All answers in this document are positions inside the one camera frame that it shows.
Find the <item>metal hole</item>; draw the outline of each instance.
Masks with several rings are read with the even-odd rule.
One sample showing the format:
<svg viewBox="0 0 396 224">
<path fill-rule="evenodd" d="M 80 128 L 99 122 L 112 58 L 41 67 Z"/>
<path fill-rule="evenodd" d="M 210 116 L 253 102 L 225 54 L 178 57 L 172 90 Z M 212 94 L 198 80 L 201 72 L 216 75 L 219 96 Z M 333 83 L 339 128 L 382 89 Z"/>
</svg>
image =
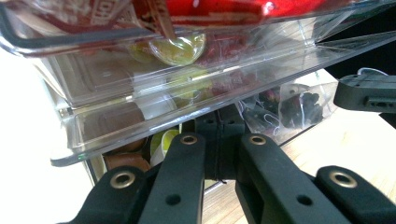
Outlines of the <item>metal hole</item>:
<svg viewBox="0 0 396 224">
<path fill-rule="evenodd" d="M 264 145 L 267 142 L 267 140 L 261 136 L 251 136 L 249 141 L 254 145 Z"/>
<path fill-rule="evenodd" d="M 214 123 L 215 121 L 213 119 L 205 119 L 204 122 L 211 124 L 211 123 Z"/>
<path fill-rule="evenodd" d="M 313 203 L 312 200 L 306 195 L 297 196 L 297 202 L 306 206 L 310 206 Z"/>
<path fill-rule="evenodd" d="M 376 103 L 375 106 L 376 107 L 387 107 L 387 103 L 380 102 L 380 103 Z"/>
<path fill-rule="evenodd" d="M 129 171 L 121 171 L 113 175 L 110 185 L 114 189 L 125 189 L 134 183 L 135 176 Z"/>
<path fill-rule="evenodd" d="M 358 186 L 358 182 L 352 176 L 338 171 L 330 173 L 330 180 L 344 188 L 354 189 Z"/>
<path fill-rule="evenodd" d="M 186 145 L 192 145 L 198 141 L 198 139 L 195 136 L 192 135 L 187 135 L 184 136 L 180 139 L 181 143 L 186 144 Z"/>
<path fill-rule="evenodd" d="M 178 194 L 171 194 L 168 195 L 165 199 L 166 203 L 173 206 L 181 202 L 180 195 Z"/>
</svg>

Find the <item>black metal bracket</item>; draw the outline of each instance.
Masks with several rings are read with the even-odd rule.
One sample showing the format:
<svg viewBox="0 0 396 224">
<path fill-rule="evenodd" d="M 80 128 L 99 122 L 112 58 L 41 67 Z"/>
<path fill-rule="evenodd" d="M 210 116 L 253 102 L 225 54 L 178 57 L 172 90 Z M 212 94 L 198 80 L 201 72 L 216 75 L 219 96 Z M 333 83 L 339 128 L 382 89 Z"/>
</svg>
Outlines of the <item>black metal bracket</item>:
<svg viewBox="0 0 396 224">
<path fill-rule="evenodd" d="M 339 80 L 334 103 L 349 110 L 396 113 L 396 76 L 343 77 Z"/>
<path fill-rule="evenodd" d="M 271 138 L 250 133 L 239 142 L 235 190 L 249 223 L 396 222 L 396 206 L 357 174 L 331 166 L 312 181 Z M 205 146 L 201 135 L 182 133 L 147 173 L 110 170 L 69 223 L 201 223 Z"/>
<path fill-rule="evenodd" d="M 194 120 L 194 132 L 206 140 L 206 179 L 235 179 L 237 148 L 245 131 L 246 124 L 234 105 L 225 106 Z"/>
</svg>

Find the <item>plastic bag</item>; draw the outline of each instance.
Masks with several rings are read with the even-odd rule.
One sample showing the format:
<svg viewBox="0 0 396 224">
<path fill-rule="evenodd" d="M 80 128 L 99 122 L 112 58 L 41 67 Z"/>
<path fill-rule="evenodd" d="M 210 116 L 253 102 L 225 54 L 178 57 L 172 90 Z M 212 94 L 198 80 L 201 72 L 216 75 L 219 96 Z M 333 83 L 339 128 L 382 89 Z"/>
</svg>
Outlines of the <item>plastic bag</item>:
<svg viewBox="0 0 396 224">
<path fill-rule="evenodd" d="M 287 83 L 241 101 L 239 109 L 252 133 L 281 144 L 335 111 L 336 87 L 335 81 L 314 86 Z"/>
</svg>

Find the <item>yellow round object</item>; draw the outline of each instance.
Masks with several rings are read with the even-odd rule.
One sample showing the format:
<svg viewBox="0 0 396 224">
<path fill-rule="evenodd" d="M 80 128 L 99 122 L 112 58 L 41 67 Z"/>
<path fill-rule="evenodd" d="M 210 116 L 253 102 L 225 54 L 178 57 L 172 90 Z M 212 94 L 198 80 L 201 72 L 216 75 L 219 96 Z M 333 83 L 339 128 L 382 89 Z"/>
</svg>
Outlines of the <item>yellow round object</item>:
<svg viewBox="0 0 396 224">
<path fill-rule="evenodd" d="M 178 134 L 179 134 L 179 131 L 175 130 L 175 129 L 168 130 L 163 134 L 163 140 L 161 141 L 161 146 L 163 148 L 163 152 L 165 155 L 166 155 L 166 152 L 168 152 L 169 147 L 171 146 L 172 140 Z"/>
<path fill-rule="evenodd" d="M 206 75 L 205 69 L 196 66 L 181 69 L 167 81 L 168 86 L 172 88 L 171 95 L 182 99 L 196 97 L 198 91 L 212 86 L 212 82 L 205 78 Z"/>
<path fill-rule="evenodd" d="M 165 132 L 166 131 L 162 131 L 162 132 L 158 132 L 158 133 L 155 133 L 154 135 L 152 135 L 151 143 L 149 145 L 150 156 L 154 155 L 155 150 L 158 148 L 158 146 L 161 145 L 161 141 L 163 139 L 163 134 Z"/>
<path fill-rule="evenodd" d="M 148 42 L 132 44 L 128 50 L 131 56 L 140 63 L 151 63 L 153 60 L 156 60 L 154 55 L 151 54 L 151 48 Z"/>
<path fill-rule="evenodd" d="M 191 35 L 176 39 L 160 39 L 149 42 L 151 52 L 162 62 L 184 66 L 194 63 L 204 52 L 205 35 Z"/>
</svg>

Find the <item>brass grommet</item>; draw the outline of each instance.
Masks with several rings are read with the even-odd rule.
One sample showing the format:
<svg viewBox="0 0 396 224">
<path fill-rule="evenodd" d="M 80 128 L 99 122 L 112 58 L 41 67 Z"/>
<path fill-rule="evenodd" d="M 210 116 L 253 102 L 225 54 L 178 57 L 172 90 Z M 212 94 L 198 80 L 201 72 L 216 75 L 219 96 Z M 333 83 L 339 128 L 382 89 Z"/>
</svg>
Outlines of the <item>brass grommet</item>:
<svg viewBox="0 0 396 224">
<path fill-rule="evenodd" d="M 186 135 L 180 139 L 180 142 L 185 145 L 192 145 L 195 144 L 197 141 L 198 139 L 192 135 Z"/>
<path fill-rule="evenodd" d="M 332 171 L 329 176 L 332 182 L 341 187 L 354 189 L 358 186 L 358 182 L 352 176 L 345 173 L 339 171 Z"/>
<path fill-rule="evenodd" d="M 251 136 L 248 140 L 251 144 L 254 145 L 264 145 L 265 143 L 267 143 L 267 140 L 265 140 L 265 138 L 256 135 Z"/>
<path fill-rule="evenodd" d="M 110 185 L 114 189 L 125 189 L 134 183 L 135 176 L 129 171 L 121 171 L 113 175 Z"/>
</svg>

